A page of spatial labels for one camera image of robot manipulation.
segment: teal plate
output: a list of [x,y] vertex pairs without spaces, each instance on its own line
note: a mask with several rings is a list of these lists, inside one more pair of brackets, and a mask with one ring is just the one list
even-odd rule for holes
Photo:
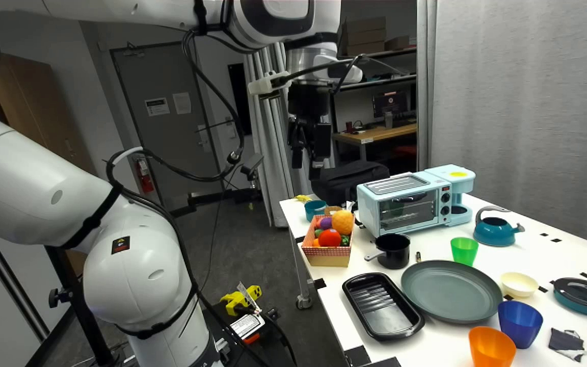
[[500,304],[500,289],[489,276],[454,261],[408,266],[402,289],[420,309],[445,324],[484,324]]

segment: orange cup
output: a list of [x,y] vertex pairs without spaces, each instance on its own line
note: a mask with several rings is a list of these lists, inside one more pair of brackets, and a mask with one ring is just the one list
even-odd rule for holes
[[471,328],[471,354],[475,367],[509,367],[516,357],[516,344],[500,331],[489,326]]

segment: doorway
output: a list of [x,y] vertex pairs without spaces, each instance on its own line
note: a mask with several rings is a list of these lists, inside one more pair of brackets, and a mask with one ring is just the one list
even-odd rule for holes
[[[198,79],[180,43],[111,49],[111,61],[139,141],[144,149],[193,175],[217,175]],[[219,192],[217,181],[191,181],[149,161],[157,195],[167,210],[188,205],[189,193]]]

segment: black tray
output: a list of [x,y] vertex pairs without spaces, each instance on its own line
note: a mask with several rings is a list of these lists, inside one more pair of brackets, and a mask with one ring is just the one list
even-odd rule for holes
[[341,283],[341,291],[376,341],[409,338],[424,326],[420,309],[382,273],[354,276]]

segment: plate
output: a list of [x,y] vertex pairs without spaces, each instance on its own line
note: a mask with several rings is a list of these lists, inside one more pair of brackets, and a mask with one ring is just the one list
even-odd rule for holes
[[500,289],[489,276],[454,261],[408,266],[402,289],[420,309],[447,324],[486,322],[500,304]]

